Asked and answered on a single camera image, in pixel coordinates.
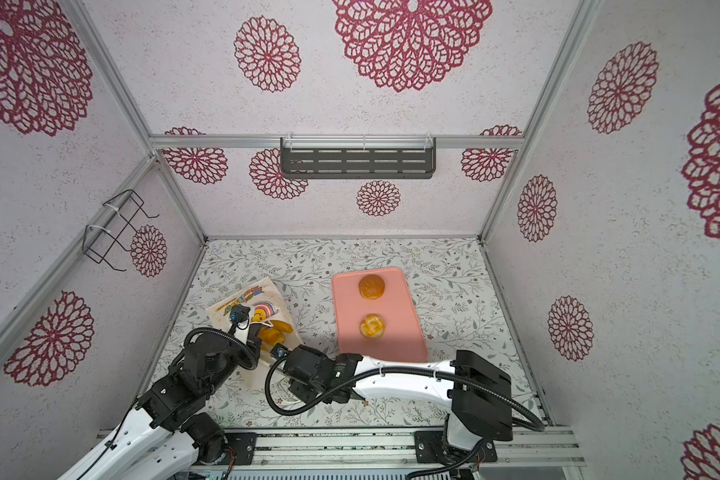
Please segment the orange fake bread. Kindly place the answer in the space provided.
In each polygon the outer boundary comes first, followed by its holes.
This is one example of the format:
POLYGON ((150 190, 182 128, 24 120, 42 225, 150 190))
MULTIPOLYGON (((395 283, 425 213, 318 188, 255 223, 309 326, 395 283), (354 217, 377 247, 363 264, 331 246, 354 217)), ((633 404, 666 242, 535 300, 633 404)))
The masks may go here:
POLYGON ((271 346, 275 346, 286 341, 286 336, 282 331, 271 327, 262 328, 259 331, 258 336, 263 343, 271 346))

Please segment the white paper bag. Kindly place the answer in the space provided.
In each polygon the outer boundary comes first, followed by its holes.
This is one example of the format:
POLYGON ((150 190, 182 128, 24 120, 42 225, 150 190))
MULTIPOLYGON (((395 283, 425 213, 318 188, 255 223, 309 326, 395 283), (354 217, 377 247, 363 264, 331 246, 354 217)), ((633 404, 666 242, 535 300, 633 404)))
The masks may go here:
MULTIPOLYGON (((255 281, 207 307, 206 314, 211 321, 211 325, 219 330, 229 331, 233 325, 230 324, 225 314, 225 309, 237 304, 250 308, 249 322, 235 326, 235 330, 237 331, 235 336, 240 340, 246 339, 246 336, 241 333, 241 330, 248 330, 250 333, 259 334, 262 328, 266 328, 265 324, 267 322, 280 320, 291 324, 293 327, 293 332, 291 334, 285 334, 286 341, 280 344, 290 350, 303 344, 300 335, 296 331, 285 299, 269 277, 255 281)), ((262 390, 264 388, 266 374, 274 363, 274 358, 270 354, 273 347, 274 346, 263 343, 261 340, 260 359, 257 368, 252 371, 244 370, 241 373, 246 385, 251 389, 262 390)))

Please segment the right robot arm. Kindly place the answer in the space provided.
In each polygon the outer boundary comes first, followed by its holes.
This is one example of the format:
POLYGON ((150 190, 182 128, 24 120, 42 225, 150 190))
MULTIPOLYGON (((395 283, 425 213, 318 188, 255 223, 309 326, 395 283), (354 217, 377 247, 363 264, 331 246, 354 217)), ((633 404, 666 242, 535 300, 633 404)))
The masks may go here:
POLYGON ((471 461, 494 461, 495 443, 514 437, 511 378, 479 355, 459 350, 452 361, 389 362, 360 354, 331 359, 319 350, 278 343, 271 349, 275 363, 265 379, 265 397, 272 410, 296 416, 315 406, 396 398, 429 402, 446 412, 440 436, 414 435, 417 461, 454 463, 477 442, 471 461))

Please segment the yellow croissant bread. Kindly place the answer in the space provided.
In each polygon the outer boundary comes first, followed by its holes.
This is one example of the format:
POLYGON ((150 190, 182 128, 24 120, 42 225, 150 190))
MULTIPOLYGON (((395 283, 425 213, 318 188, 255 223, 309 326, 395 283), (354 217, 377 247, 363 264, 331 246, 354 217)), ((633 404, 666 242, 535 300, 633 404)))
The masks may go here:
POLYGON ((291 324, 280 320, 273 320, 271 322, 267 322, 265 324, 265 327, 268 330, 276 330, 283 334, 291 334, 293 332, 293 327, 291 324))

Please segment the yellow fake bread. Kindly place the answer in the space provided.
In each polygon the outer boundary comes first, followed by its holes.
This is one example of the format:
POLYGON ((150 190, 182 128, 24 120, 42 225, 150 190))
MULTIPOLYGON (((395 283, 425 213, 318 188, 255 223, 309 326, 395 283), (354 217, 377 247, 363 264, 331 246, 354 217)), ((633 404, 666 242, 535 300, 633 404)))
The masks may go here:
POLYGON ((377 339, 383 336, 386 324, 384 319, 377 314, 367 315, 359 325, 361 335, 368 339, 377 339))

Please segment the round brown bun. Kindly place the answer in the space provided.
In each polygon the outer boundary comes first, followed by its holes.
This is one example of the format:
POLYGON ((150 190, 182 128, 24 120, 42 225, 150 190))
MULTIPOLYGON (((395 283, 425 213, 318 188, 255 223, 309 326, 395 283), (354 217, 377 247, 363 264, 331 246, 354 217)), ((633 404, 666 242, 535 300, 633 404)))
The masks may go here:
POLYGON ((380 275, 369 274, 360 279, 358 290, 362 298, 366 300, 377 300, 384 295, 386 283, 380 275))

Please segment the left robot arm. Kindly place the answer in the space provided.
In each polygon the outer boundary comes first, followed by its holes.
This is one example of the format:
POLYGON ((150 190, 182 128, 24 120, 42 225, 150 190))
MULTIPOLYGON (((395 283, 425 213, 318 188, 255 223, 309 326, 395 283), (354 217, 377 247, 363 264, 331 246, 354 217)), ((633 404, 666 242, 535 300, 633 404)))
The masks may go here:
POLYGON ((191 330, 168 373, 138 396, 120 424, 63 479, 167 479, 229 459, 224 429, 203 409, 237 369, 258 366, 258 329, 191 330))

